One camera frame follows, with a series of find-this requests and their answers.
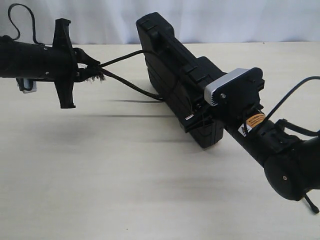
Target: white table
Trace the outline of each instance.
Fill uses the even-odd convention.
[[[138,45],[81,45],[108,61]],[[264,111],[301,79],[320,75],[320,42],[188,44],[223,71],[259,67]],[[153,91],[143,56],[109,70]],[[114,79],[77,83],[60,109],[52,83],[0,89],[2,240],[316,240],[320,215],[281,198],[227,133],[202,150],[164,103]],[[272,118],[319,129],[320,82],[304,85]],[[320,205],[320,191],[310,198]]]

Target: black plastic case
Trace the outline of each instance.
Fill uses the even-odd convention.
[[[183,126],[184,119],[193,113],[194,104],[203,100],[204,87],[225,73],[206,57],[196,58],[188,51],[175,38],[174,28],[159,13],[143,16],[136,27],[142,49],[153,51],[161,58],[144,54],[150,82],[162,96],[174,89],[166,103]],[[222,139],[224,125],[213,121],[191,130],[190,134],[202,148],[208,148]]]

